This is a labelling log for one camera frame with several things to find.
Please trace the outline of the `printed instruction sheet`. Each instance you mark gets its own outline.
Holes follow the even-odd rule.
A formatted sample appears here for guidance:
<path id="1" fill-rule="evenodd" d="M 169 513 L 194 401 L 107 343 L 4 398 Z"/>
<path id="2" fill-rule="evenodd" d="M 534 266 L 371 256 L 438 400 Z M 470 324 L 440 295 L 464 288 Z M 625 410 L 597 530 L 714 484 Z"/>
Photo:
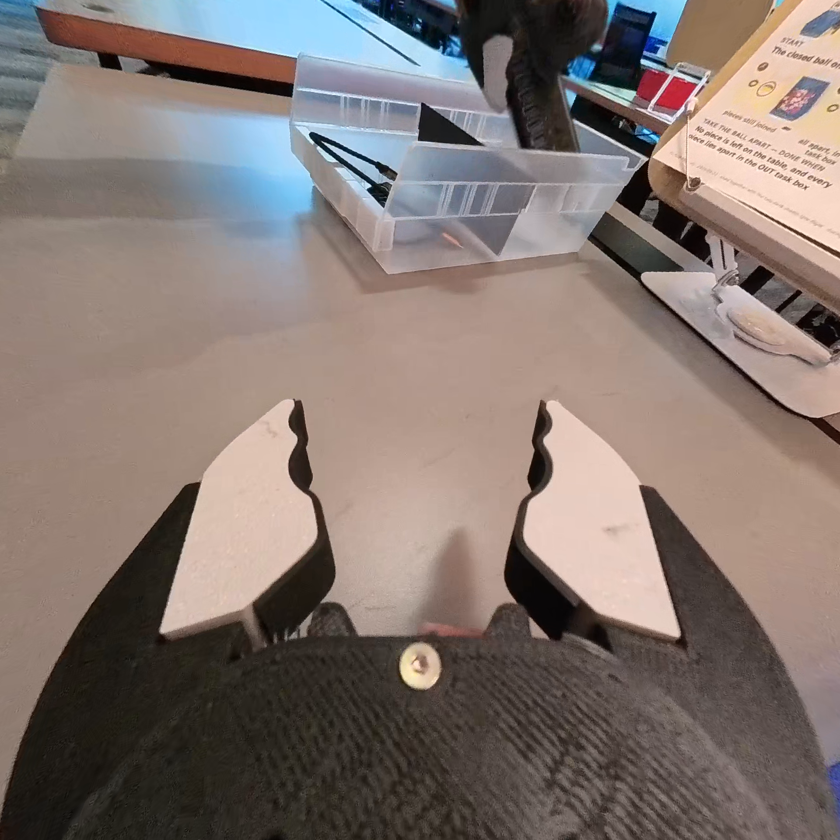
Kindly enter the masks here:
<path id="1" fill-rule="evenodd" d="M 783 2 L 654 153 L 825 249 L 839 246 L 839 3 Z"/>

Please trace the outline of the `instruction sheet on stand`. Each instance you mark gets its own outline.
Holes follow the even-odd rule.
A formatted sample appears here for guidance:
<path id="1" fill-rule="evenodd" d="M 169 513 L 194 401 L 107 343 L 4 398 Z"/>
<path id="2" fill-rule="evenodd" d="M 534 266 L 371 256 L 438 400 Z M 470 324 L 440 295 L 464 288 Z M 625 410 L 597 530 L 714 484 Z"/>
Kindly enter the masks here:
<path id="1" fill-rule="evenodd" d="M 699 96 L 661 136 L 696 110 L 718 72 L 783 2 L 687 2 L 667 61 L 710 72 Z M 738 257 L 754 258 L 772 275 L 838 318 L 839 256 L 697 178 L 657 164 L 648 167 L 657 197 L 707 232 L 710 266 L 648 271 L 642 284 L 761 390 L 808 418 L 838 415 L 838 339 L 829 345 L 786 321 L 745 290 Z"/>

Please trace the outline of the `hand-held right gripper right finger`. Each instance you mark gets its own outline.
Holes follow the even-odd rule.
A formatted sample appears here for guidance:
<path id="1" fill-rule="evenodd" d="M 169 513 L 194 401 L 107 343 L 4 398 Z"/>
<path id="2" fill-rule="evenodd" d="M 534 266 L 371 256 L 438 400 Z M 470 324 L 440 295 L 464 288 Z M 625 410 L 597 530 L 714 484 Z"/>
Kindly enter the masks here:
<path id="1" fill-rule="evenodd" d="M 528 487 L 504 578 L 539 630 L 605 641 L 618 628 L 677 643 L 679 619 L 638 478 L 554 400 L 539 404 Z"/>

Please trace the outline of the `grey desk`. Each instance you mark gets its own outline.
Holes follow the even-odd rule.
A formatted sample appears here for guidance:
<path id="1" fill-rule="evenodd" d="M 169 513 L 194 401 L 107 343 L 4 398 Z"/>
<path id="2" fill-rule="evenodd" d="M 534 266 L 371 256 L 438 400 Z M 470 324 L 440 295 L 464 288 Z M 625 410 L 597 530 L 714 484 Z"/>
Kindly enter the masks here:
<path id="1" fill-rule="evenodd" d="M 2 658 L 49 669 L 175 493 L 302 400 L 332 597 L 478 626 L 556 399 L 656 487 L 792 669 L 838 662 L 838 445 L 591 245 L 385 275 L 288 105 L 57 67 L 2 184 Z"/>

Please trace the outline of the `wood-edged desk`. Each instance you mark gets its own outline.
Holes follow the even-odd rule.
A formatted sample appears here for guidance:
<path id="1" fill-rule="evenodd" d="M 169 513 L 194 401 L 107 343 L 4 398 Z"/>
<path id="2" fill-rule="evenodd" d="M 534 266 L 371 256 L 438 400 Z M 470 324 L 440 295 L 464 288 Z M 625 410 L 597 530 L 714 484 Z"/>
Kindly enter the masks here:
<path id="1" fill-rule="evenodd" d="M 468 68 L 336 1 L 35 2 L 48 41 L 99 56 L 292 83 L 300 55 L 469 81 Z"/>
<path id="2" fill-rule="evenodd" d="M 656 135 L 664 133 L 672 124 L 668 115 L 651 112 L 636 104 L 635 93 L 622 88 L 575 77 L 561 78 L 566 90 L 617 117 L 641 126 Z"/>

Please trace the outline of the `clear plastic bin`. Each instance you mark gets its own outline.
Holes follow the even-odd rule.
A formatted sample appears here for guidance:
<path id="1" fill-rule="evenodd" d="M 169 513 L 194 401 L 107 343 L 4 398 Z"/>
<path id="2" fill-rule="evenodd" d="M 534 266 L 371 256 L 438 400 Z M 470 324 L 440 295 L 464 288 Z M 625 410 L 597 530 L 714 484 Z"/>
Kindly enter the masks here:
<path id="1" fill-rule="evenodd" d="M 291 150 L 390 275 L 578 252 L 644 157 L 575 129 L 524 150 L 474 82 L 297 58 Z"/>

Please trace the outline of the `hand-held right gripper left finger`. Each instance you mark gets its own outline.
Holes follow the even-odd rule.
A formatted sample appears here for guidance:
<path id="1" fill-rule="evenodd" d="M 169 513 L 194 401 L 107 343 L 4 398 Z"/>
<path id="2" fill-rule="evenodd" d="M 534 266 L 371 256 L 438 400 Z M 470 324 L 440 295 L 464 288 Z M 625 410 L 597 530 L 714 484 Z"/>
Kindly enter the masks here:
<path id="1" fill-rule="evenodd" d="M 238 624 L 262 645 L 304 624 L 335 578 L 311 485 L 303 404 L 286 399 L 205 470 L 161 619 L 163 638 Z"/>

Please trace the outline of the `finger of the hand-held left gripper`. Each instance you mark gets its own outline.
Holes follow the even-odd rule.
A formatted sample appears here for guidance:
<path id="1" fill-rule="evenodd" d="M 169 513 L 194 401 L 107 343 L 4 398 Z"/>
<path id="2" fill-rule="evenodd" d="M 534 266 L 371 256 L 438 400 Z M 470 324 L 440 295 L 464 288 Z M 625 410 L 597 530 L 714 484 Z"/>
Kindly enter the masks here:
<path id="1" fill-rule="evenodd" d="M 560 86 L 537 72 L 528 51 L 510 35 L 493 35 L 481 50 L 488 104 L 505 109 L 526 150 L 560 150 Z"/>

